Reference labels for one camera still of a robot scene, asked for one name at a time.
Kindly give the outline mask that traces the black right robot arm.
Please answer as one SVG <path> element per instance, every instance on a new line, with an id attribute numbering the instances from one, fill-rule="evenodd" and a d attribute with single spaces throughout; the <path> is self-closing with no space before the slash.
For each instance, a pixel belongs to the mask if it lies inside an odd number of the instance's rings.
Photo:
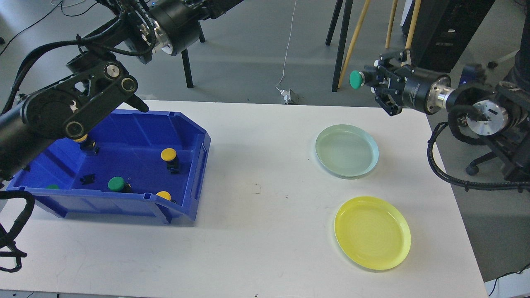
<path id="1" fill-rule="evenodd" d="M 391 60 L 405 62 L 405 54 L 406 50 L 401 50 L 380 55 L 373 66 L 353 71 L 350 85 L 354 89 L 369 86 L 376 102 L 390 116 L 399 114 L 403 107 L 426 115 L 447 110 L 447 120 L 437 124 L 426 150 L 432 171 L 443 181 L 466 190 L 529 190 L 529 2 L 525 2 L 525 22 L 514 66 L 495 87 L 467 82 L 453 89 L 446 74 L 392 64 Z M 504 181 L 473 182 L 443 172 L 436 164 L 433 148 L 446 127 L 458 141 L 491 150 L 468 165 L 469 175 L 478 173 L 478 164 L 499 158 Z"/>

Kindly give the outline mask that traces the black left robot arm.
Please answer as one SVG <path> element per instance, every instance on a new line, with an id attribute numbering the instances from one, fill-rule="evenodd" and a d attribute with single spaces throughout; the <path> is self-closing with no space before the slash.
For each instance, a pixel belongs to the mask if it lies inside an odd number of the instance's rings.
<path id="1" fill-rule="evenodd" d="M 200 40 L 200 21 L 217 19 L 240 4 L 238 0 L 100 0 L 114 18 L 86 36 L 51 42 L 26 55 L 1 111 L 1 181 L 29 170 L 30 163 L 61 138 L 78 141 L 121 104 L 142 113 L 147 104 L 136 96 L 137 80 L 116 59 L 116 53 L 137 57 L 143 64 L 161 49 L 183 54 Z M 79 54 L 67 67 L 72 74 L 47 87 L 15 97 L 29 70 L 46 53 L 76 46 Z"/>

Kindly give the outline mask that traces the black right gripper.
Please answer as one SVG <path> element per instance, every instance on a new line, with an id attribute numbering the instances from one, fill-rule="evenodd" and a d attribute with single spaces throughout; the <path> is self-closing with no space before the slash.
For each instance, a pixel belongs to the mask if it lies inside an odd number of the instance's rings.
<path id="1" fill-rule="evenodd" d="M 373 64 L 364 66 L 364 85 L 386 84 L 394 90 L 393 99 L 380 87 L 373 87 L 375 100 L 389 115 L 399 114 L 399 106 L 433 115 L 446 108 L 446 96 L 452 92 L 449 75 L 412 66 L 408 62 L 409 50 L 379 55 Z"/>

